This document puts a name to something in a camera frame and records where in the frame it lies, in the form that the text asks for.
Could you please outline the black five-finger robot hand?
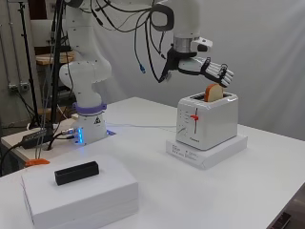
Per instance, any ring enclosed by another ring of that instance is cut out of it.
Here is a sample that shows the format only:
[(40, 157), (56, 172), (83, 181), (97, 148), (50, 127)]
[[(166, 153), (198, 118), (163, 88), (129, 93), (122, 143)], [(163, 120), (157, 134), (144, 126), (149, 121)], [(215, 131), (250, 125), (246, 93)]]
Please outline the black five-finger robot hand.
[(170, 48), (161, 77), (166, 78), (170, 71), (179, 71), (187, 75), (203, 75), (223, 88), (233, 81), (234, 73), (226, 64), (216, 64), (210, 57), (197, 56), (195, 52), (177, 52)]

